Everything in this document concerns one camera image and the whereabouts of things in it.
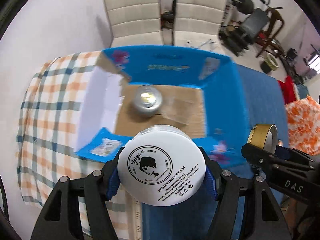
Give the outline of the white purifying cream jar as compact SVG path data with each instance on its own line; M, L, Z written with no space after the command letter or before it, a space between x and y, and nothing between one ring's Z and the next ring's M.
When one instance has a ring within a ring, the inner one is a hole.
M117 171L125 190L139 202L172 206L198 191L206 163L188 135L173 126L156 125L126 143Z

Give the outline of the orange white floral cushion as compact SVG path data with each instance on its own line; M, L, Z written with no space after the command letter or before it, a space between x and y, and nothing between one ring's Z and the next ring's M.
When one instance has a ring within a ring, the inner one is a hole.
M307 96L285 105L285 110L289 147L309 155L319 155L319 103Z

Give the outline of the red cloth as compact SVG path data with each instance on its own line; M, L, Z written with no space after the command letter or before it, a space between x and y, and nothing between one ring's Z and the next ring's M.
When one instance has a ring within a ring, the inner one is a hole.
M281 88L284 103L287 105L291 102L296 101L295 90L292 82L292 78L288 75L285 81L278 80L279 86Z

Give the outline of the plaid and blue table cloth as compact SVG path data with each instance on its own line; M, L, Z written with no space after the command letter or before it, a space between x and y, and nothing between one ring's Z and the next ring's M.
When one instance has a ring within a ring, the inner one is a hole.
M41 208L58 175L81 178L101 166L74 153L80 108L101 53L94 51L58 57L45 63L32 78L21 105L17 133L17 178L25 204ZM242 64L238 68L243 84L253 87L246 90L251 107L249 118L250 122L253 121L250 125L274 121L278 136L288 146L286 114L278 82L262 70ZM258 99L270 103L266 107L266 119L263 119L262 108L259 108L262 102L258 103ZM135 239L133 222L127 220L131 211L125 210L123 189L115 199L108 209L116 233L119 239Z

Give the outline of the green waste bin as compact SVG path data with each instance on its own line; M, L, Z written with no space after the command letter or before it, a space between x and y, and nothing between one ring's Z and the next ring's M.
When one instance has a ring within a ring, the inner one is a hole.
M279 65L276 58L270 53L265 55L263 62L260 64L260 68L265 74L277 70L278 67Z

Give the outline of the silver metal tin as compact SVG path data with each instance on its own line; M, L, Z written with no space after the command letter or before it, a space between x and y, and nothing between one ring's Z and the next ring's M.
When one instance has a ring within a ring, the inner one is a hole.
M136 89L132 100L135 111L146 118L154 116L161 108L163 96L154 86L143 85Z

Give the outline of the blue cardboard box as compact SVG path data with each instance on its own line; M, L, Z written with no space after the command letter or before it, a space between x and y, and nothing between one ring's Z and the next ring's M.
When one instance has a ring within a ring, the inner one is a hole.
M185 47L103 50L80 110L76 155L104 163L156 124L183 130L222 166L243 163L250 125L237 65Z

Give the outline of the brown wooden chair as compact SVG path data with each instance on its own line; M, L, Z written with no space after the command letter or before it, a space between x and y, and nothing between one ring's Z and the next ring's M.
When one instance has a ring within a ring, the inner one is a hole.
M255 39L255 42L258 45L262 46L261 50L256 54L256 58L258 58L263 52L267 52L268 47L271 47L276 50L276 53L274 54L275 57L278 57L279 55L284 55L285 53L283 47L279 43L272 43L272 41L276 39L277 35L280 33L280 31L283 29L285 25L285 21L278 11L280 9L282 9L282 7L268 7L265 11L267 15L270 14L271 16L269 17L269 24L267 30L261 30ZM273 31L277 21L280 22L280 26L276 31Z

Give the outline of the black weight bench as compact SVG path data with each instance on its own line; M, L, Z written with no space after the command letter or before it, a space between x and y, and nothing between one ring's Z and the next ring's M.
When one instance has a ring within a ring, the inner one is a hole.
M269 18L266 11L253 8L252 0L232 0L232 6L248 16L239 25L221 26L219 38L227 49L239 56L249 44L254 43L259 32L268 24Z

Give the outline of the right white padded chair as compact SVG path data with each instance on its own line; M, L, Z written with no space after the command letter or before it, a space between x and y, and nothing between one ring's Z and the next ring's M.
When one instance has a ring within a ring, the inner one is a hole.
M196 45L211 38L221 47L217 53L224 55L219 31L226 4L227 0L176 0L173 45L185 47L187 40Z

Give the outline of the white padded chair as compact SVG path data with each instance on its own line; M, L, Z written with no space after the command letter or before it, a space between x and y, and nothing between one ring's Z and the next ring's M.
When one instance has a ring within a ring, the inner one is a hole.
M221 47L217 53L224 55L219 31L226 4L227 0L176 0L173 45L185 47L187 40L196 45L211 38Z
M111 47L163 45L160 0L104 0Z

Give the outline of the left white padded chair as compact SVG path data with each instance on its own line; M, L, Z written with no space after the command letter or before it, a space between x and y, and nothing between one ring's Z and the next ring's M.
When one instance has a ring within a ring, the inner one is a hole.
M111 47L163 45L160 0L104 0Z

